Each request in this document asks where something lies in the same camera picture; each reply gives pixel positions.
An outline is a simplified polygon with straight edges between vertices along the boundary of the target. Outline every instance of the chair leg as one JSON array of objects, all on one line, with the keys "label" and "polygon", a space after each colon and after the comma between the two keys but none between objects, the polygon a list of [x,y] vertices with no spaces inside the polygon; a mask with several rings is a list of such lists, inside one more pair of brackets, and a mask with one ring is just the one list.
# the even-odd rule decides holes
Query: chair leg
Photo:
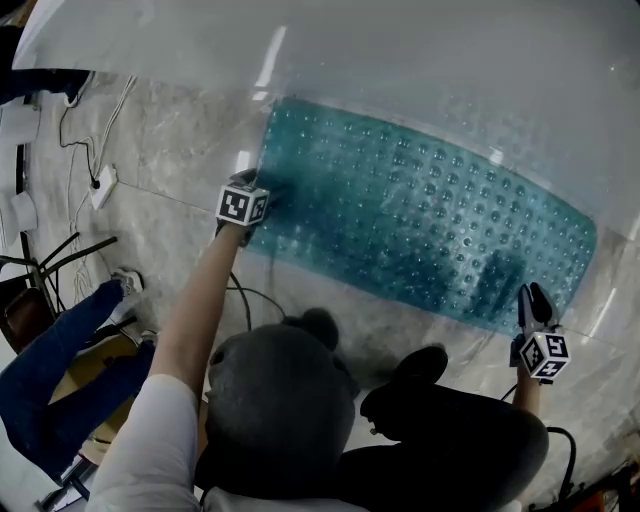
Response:
[{"label": "chair leg", "polygon": [[43,275],[45,277],[47,277],[47,276],[51,275],[52,273],[56,272],[57,270],[60,270],[65,265],[71,263],[72,261],[79,260],[80,258],[84,258],[88,254],[92,254],[92,253],[97,252],[97,251],[99,251],[101,249],[104,249],[105,247],[107,247],[109,245],[115,244],[117,241],[118,241],[118,237],[112,236],[111,238],[108,238],[104,242],[100,242],[100,243],[98,243],[96,245],[92,245],[91,247],[87,247],[86,249],[82,249],[81,251],[78,251],[75,254],[71,254],[71,255],[67,256],[66,258],[62,258],[57,263],[54,263],[53,265],[51,265],[51,267],[49,267],[48,269],[44,270],[43,271]]},{"label": "chair leg", "polygon": [[41,512],[49,512],[53,510],[71,487],[74,487],[82,498],[88,500],[89,491],[84,485],[84,482],[87,481],[91,474],[96,471],[96,469],[96,466],[88,460],[84,458],[80,460],[80,462],[73,468],[71,473],[65,476],[62,481],[62,488],[60,490],[54,491],[44,500],[35,504],[37,510],[40,510]]},{"label": "chair leg", "polygon": [[62,242],[62,244],[55,250],[53,251],[51,254],[49,254],[49,256],[47,256],[42,263],[40,263],[40,269],[44,269],[44,267],[47,265],[47,263],[49,263],[53,258],[55,258],[58,254],[60,254],[60,252],[67,246],[69,245],[71,242],[73,242],[76,238],[78,238],[80,236],[80,233],[76,232],[73,235],[71,235],[69,238],[67,238],[64,242]]},{"label": "chair leg", "polygon": [[52,318],[56,318],[56,308],[53,306],[51,295],[49,295],[47,285],[44,282],[44,275],[36,268],[31,273],[31,277],[33,277],[33,280],[36,283],[36,287],[42,292],[42,295],[44,295],[44,298],[47,301],[47,307],[49,308],[49,311],[51,311]]},{"label": "chair leg", "polygon": [[56,282],[53,282],[53,279],[51,279],[51,276],[47,276],[47,281],[49,281],[49,284],[51,285],[51,288],[53,288],[53,293],[56,296],[56,302],[58,303],[58,314],[61,314],[63,311],[66,311],[67,308],[65,307],[64,303],[62,302],[62,299],[60,298],[60,285],[58,282],[58,277],[59,277],[60,273],[56,272]]},{"label": "chair leg", "polygon": [[93,336],[91,336],[91,339],[85,344],[85,346],[83,347],[83,350],[97,345],[98,343],[100,343],[105,338],[108,338],[109,336],[116,336],[120,334],[121,329],[137,321],[138,319],[135,316],[132,316],[127,318],[126,320],[123,320],[119,324],[107,325],[105,327],[101,327],[94,333]]}]

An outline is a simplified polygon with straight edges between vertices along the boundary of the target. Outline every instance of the white cable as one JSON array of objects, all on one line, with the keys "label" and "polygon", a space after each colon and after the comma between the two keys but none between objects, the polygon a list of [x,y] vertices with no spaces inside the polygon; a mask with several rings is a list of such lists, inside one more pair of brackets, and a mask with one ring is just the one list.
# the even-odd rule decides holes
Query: white cable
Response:
[{"label": "white cable", "polygon": [[[82,141],[80,141],[80,142],[89,143],[89,147],[91,148],[91,151],[90,151],[91,155],[89,157],[89,161],[92,162],[94,172],[97,173],[96,179],[99,176],[100,169],[102,168],[102,159],[104,157],[105,148],[107,146],[107,140],[109,138],[109,134],[111,133],[111,128],[113,127],[113,123],[115,122],[116,118],[120,114],[120,111],[122,110],[124,102],[127,99],[127,95],[131,91],[131,88],[133,87],[135,82],[136,82],[135,77],[131,76],[128,78],[127,83],[124,87],[124,90],[120,95],[120,99],[118,100],[118,104],[116,105],[116,108],[111,114],[111,117],[109,118],[109,121],[107,122],[107,126],[104,130],[104,134],[100,141],[101,142],[100,153],[98,155],[96,154],[96,150],[95,150],[96,143],[92,137],[85,137],[84,139],[82,139]],[[71,153],[71,162],[69,164],[69,175],[67,179],[67,221],[69,224],[69,236],[72,236],[78,230],[78,216],[80,214],[80,210],[82,209],[83,205],[87,201],[87,198],[89,197],[89,187],[91,186],[91,184],[89,184],[89,187],[87,187],[87,191],[82,197],[82,200],[80,201],[80,204],[76,208],[76,211],[72,218],[71,217],[71,176],[73,172],[73,162],[74,162],[77,149],[78,149],[78,144],[74,145],[73,152]],[[77,238],[69,245],[69,249],[72,254],[77,253],[80,250],[80,242]],[[109,271],[109,266],[107,265],[107,262],[102,256],[102,254],[98,252],[98,255],[102,258],[102,261],[107,267],[107,271]],[[73,278],[75,304],[80,302],[85,297],[88,297],[92,293],[94,288],[93,283],[91,281],[89,269],[87,268],[87,265],[86,265],[86,260],[87,260],[87,256],[84,256],[83,258],[81,258],[75,263],[75,275]]]}]

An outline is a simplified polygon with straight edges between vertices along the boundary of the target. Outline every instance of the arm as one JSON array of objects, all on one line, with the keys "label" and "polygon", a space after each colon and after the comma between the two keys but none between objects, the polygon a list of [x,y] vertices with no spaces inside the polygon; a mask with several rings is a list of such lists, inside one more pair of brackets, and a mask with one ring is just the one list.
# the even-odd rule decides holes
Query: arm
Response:
[{"label": "arm", "polygon": [[540,412],[540,382],[531,378],[522,364],[518,365],[518,384],[513,405],[536,417]]},{"label": "arm", "polygon": [[129,414],[96,473],[88,512],[196,512],[198,403],[227,280],[245,228],[225,225],[202,256],[160,334]]},{"label": "arm", "polygon": [[245,232],[226,224],[205,251],[160,333],[149,375],[171,375],[196,396],[202,394],[227,281]]}]

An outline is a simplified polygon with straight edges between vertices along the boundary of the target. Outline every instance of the white sleeve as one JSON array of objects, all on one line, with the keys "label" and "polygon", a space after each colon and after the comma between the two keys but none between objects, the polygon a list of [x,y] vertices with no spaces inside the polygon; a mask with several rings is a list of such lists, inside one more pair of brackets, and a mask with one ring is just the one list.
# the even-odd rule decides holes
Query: white sleeve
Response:
[{"label": "white sleeve", "polygon": [[198,511],[197,452],[196,396],[175,377],[153,375],[96,473],[87,512]]}]

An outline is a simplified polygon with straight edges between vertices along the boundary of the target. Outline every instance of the gray tile floor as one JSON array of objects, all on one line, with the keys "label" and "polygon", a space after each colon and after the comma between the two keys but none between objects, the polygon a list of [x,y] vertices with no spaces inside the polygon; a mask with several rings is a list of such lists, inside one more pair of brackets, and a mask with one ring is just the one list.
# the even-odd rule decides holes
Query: gray tile floor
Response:
[{"label": "gray tile floor", "polygon": [[[65,140],[101,137],[125,82],[124,77],[98,75],[67,116]],[[120,183],[103,209],[95,212],[85,201],[78,211],[81,246],[119,237],[101,256],[87,258],[87,291],[107,278],[108,269],[138,269],[147,284],[137,311],[140,325],[162,325],[212,238],[221,183],[237,166],[256,162],[271,103],[269,97],[254,101],[249,91],[222,96],[145,81],[135,85],[104,158],[117,168]],[[61,98],[45,95],[42,107],[28,184],[39,214],[39,227],[31,234],[39,258],[68,236],[70,220],[88,190],[83,150],[77,151],[70,175],[72,150],[58,146]],[[563,197],[572,200],[566,193]],[[632,411],[640,396],[640,251],[608,228],[606,219],[594,220],[598,247],[563,322],[573,363],[553,387],[544,389],[542,404],[547,424],[576,437],[576,482],[591,481],[623,460],[621,435],[637,428],[639,417]],[[385,301],[248,251],[238,257],[235,271],[245,286],[268,293],[290,314],[311,306],[330,309],[341,328],[340,350],[365,386],[379,382],[405,355],[433,342],[443,343],[450,355],[443,385],[499,398],[515,382],[514,371],[507,367],[510,340],[502,335]],[[61,276],[67,305],[76,299],[75,274],[76,269],[68,268]],[[249,300],[255,324],[278,320],[271,305],[258,297]],[[244,325],[242,303],[231,292],[217,342]],[[360,421],[350,446],[378,441]],[[548,501],[559,489],[568,447],[555,437],[551,447],[527,500]],[[467,462],[481,470],[481,461]]]}]

